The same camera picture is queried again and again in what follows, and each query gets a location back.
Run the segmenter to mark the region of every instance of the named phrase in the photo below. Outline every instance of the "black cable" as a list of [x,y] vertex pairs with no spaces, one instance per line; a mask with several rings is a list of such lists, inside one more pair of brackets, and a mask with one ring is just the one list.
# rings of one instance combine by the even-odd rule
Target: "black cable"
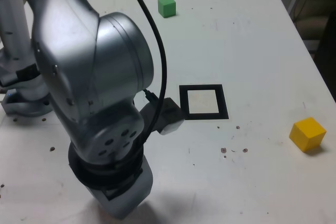
[[149,10],[147,9],[145,3],[143,0],[137,0],[139,2],[140,7],[142,8],[143,12],[145,13],[146,18],[148,19],[149,24],[152,27],[152,30],[154,32],[155,38],[156,38],[156,42],[158,43],[159,46],[159,51],[160,51],[160,56],[161,56],[161,66],[162,66],[162,80],[161,80],[161,90],[160,90],[160,95],[159,95],[159,101],[157,103],[156,109],[155,109],[155,113],[152,119],[152,122],[150,123],[147,131],[142,135],[142,144],[144,144],[149,135],[152,133],[152,130],[154,128],[154,126],[156,125],[156,122],[160,116],[160,112],[162,109],[162,105],[163,105],[163,100],[164,100],[164,95],[166,93],[166,86],[167,86],[167,61],[166,61],[166,54],[164,51],[164,47],[163,47],[163,43],[162,43],[162,39],[160,36],[160,33],[156,27],[156,24],[149,12]]
[[297,19],[299,18],[300,14],[301,14],[301,12],[302,12],[302,10],[303,10],[303,8],[305,7],[306,2],[307,2],[307,0],[304,0],[304,3],[303,3],[303,5],[302,5],[302,7],[301,7],[301,9],[300,9],[300,11],[299,11],[299,13],[298,13],[298,15],[297,15],[296,17],[295,17],[295,9],[296,9],[296,8],[294,8],[294,11],[293,11],[293,23],[295,24],[295,26],[297,25],[297,24],[296,24],[296,21],[297,21]]

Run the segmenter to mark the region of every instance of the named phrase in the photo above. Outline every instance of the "robotic arm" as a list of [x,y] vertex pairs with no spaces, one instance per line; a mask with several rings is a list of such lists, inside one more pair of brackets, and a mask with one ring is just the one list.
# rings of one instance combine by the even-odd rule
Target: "robotic arm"
[[[151,191],[153,175],[143,155],[148,131],[174,131],[184,116],[167,98],[150,127],[162,101],[145,90],[153,80],[152,57],[129,17],[99,17],[87,0],[27,1],[36,71],[71,138],[70,167],[103,208],[122,219]],[[150,103],[139,112],[133,98],[142,90]]]

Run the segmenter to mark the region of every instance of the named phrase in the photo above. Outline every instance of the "yellow cube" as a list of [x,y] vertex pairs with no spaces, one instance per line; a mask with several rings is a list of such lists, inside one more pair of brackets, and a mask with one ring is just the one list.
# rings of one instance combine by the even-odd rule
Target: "yellow cube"
[[318,147],[325,134],[326,130],[314,118],[307,118],[293,125],[289,138],[306,152]]

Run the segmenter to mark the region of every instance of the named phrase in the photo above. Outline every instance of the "white tabletop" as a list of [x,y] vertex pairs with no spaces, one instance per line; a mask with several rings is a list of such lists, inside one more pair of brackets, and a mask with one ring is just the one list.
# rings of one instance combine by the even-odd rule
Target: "white tabletop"
[[[119,222],[75,178],[69,136],[53,113],[15,123],[1,110],[0,223],[335,223],[336,104],[281,0],[176,0],[177,16],[167,19],[157,0],[144,1],[166,49],[167,97],[179,104],[179,85],[222,84],[229,120],[153,133],[145,144],[152,192]],[[149,89],[158,92],[159,50],[137,1],[89,2],[140,27],[155,65]],[[142,93],[135,104],[144,106]],[[328,131],[311,155],[288,138],[308,116]]]

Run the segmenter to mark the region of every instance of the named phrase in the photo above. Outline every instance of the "black square frame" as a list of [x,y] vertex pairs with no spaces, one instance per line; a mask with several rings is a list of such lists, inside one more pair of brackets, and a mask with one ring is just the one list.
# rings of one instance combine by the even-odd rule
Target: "black square frame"
[[[188,90],[215,90],[219,113],[193,113],[189,112]],[[207,85],[180,85],[181,110],[185,113],[186,120],[218,120],[229,119],[221,84]]]

